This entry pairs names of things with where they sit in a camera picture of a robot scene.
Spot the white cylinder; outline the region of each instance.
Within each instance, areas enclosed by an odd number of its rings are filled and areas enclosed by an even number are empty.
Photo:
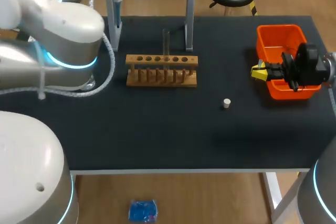
[[[230,104],[231,104],[231,100],[230,99],[224,99],[224,101],[223,101],[223,107],[225,109],[227,109],[230,106]]]

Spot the robotic arm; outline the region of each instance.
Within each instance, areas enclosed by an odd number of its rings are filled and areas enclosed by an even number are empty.
[[[284,79],[297,92],[299,86],[318,86],[323,82],[335,85],[336,53],[323,57],[315,45],[301,43],[295,58],[283,52],[282,63],[262,62],[252,67],[251,76],[264,81]]]
[[[91,78],[104,31],[102,17],[81,0],[0,0],[0,28],[39,43],[0,40],[0,89],[45,86],[77,90]]]

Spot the wooden floor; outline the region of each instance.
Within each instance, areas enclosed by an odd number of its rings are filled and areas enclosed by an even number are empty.
[[[196,0],[196,16],[218,16],[224,8],[209,9],[211,0]],[[310,15],[329,51],[336,51],[336,0],[256,0],[259,15]],[[106,15],[105,0],[96,9]],[[183,16],[185,0],[124,0],[122,15]],[[232,15],[251,15],[248,6]],[[0,37],[15,33],[0,31]],[[277,174],[284,195],[296,173]],[[82,176],[79,186],[79,224],[128,223],[131,200],[155,199],[159,224],[266,224],[269,210],[259,174],[184,174]],[[287,224],[298,224],[294,214]]]

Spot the table surface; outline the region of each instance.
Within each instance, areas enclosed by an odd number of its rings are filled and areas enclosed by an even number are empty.
[[[307,16],[196,17],[191,54],[182,17],[125,17],[105,90],[88,98],[48,94],[44,101],[35,93],[3,95],[0,110],[48,125],[72,170],[310,168],[335,134],[329,95],[322,89],[307,101],[276,101],[250,77],[256,29],[265,24],[297,24],[325,53]],[[171,31],[171,55],[199,57],[197,88],[127,87],[126,54],[162,54],[163,28]],[[108,71],[102,46],[96,81]],[[224,98],[232,101],[225,111]]]

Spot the blue object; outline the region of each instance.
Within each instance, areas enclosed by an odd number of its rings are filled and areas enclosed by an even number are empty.
[[[128,219],[137,222],[155,222],[158,216],[155,200],[132,201]]]

